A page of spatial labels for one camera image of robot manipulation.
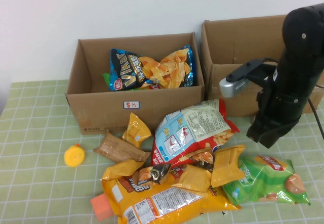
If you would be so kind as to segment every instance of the green snack bag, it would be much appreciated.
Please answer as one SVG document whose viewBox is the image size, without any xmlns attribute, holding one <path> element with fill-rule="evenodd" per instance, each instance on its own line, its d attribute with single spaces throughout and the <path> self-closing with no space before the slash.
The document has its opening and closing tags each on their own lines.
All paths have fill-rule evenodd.
<svg viewBox="0 0 324 224">
<path fill-rule="evenodd" d="M 223 186 L 232 204 L 247 201 L 308 203 L 303 182 L 295 173 L 291 160 L 273 157 L 239 157 L 238 167 L 245 178 Z"/>
</svg>

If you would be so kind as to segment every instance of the brown snack packet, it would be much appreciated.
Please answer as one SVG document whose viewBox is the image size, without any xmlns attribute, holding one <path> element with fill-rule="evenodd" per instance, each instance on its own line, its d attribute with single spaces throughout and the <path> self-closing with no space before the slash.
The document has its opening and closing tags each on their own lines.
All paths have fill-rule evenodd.
<svg viewBox="0 0 324 224">
<path fill-rule="evenodd" d="M 128 159 L 132 159 L 136 162 L 145 162 L 150 155 L 149 152 L 143 152 L 134 145 L 110 133 L 106 134 L 101 145 L 93 149 L 93 151 L 115 163 L 123 162 Z"/>
</svg>

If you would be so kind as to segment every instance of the small yellow snack packet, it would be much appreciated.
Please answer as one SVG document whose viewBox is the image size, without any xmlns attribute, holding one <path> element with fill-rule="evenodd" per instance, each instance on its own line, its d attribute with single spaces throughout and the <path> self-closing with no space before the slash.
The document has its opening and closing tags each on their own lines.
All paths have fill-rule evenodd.
<svg viewBox="0 0 324 224">
<path fill-rule="evenodd" d="M 200 167 L 187 165 L 180 178 L 172 186 L 195 192 L 207 192 L 211 185 L 212 174 Z"/>
<path fill-rule="evenodd" d="M 144 124 L 144 122 L 134 113 L 131 113 L 127 130 L 121 138 L 133 144 L 135 147 L 141 148 L 142 142 L 151 135 L 152 133 L 146 124 Z"/>
<path fill-rule="evenodd" d="M 245 145 L 238 145 L 215 152 L 212 173 L 213 187 L 218 187 L 245 177 L 245 173 L 237 165 L 238 157 L 244 149 Z"/>
<path fill-rule="evenodd" d="M 122 176 L 131 176 L 138 168 L 140 168 L 144 162 L 136 162 L 132 159 L 128 159 L 124 162 L 115 164 L 108 167 L 105 170 L 105 180 L 114 180 Z"/>
</svg>

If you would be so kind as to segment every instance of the orange object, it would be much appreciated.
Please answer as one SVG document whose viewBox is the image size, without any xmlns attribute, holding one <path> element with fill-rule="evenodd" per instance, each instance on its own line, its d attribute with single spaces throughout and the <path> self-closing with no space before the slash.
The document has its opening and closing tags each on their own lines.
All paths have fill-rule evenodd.
<svg viewBox="0 0 324 224">
<path fill-rule="evenodd" d="M 113 211 L 106 194 L 98 195 L 95 198 L 92 198 L 90 201 L 98 221 L 102 221 L 110 216 L 113 216 Z"/>
</svg>

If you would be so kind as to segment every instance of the yellow rubber duck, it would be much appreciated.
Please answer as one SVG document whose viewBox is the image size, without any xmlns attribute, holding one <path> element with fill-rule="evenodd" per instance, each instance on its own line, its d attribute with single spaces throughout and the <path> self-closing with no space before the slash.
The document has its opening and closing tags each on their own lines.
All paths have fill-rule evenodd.
<svg viewBox="0 0 324 224">
<path fill-rule="evenodd" d="M 77 167 L 85 160 L 85 151 L 80 144 L 70 146 L 64 153 L 64 162 L 69 167 Z"/>
</svg>

